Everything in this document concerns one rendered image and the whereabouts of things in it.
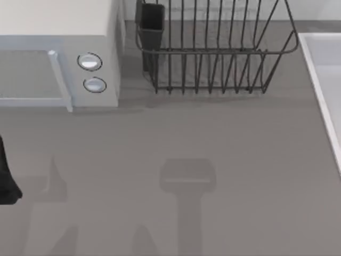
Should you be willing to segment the small round microwave knob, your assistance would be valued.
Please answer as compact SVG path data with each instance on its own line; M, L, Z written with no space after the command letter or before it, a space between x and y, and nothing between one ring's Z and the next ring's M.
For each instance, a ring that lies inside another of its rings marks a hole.
M83 87L91 93L102 93L107 89L107 84L99 77L91 77L83 81Z

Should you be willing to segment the large round microwave knob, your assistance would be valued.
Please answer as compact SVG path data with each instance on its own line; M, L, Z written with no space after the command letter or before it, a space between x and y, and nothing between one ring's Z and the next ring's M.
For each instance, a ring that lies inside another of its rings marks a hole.
M102 65L102 59L95 53L87 52L77 57L77 64L86 71L99 70Z

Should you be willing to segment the dark cutlery holder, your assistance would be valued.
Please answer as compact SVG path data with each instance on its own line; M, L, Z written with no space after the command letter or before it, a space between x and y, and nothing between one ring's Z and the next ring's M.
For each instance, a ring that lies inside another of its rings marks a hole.
M136 0L135 23L142 50L143 71L153 73L164 32L165 7L162 4Z

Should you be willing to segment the pale microwave oven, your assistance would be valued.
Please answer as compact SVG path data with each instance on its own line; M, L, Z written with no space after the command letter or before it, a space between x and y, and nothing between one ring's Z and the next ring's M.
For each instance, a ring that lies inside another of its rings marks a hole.
M0 0L0 34L61 37L74 109L118 106L126 37L123 0ZM77 64L87 52L102 59L99 70ZM103 79L107 89L87 91L83 81L91 77Z

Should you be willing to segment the microwave oven door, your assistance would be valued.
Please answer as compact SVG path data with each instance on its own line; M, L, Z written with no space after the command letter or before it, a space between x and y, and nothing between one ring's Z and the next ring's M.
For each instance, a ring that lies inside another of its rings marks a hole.
M0 34L0 107L65 107L70 76L59 36Z

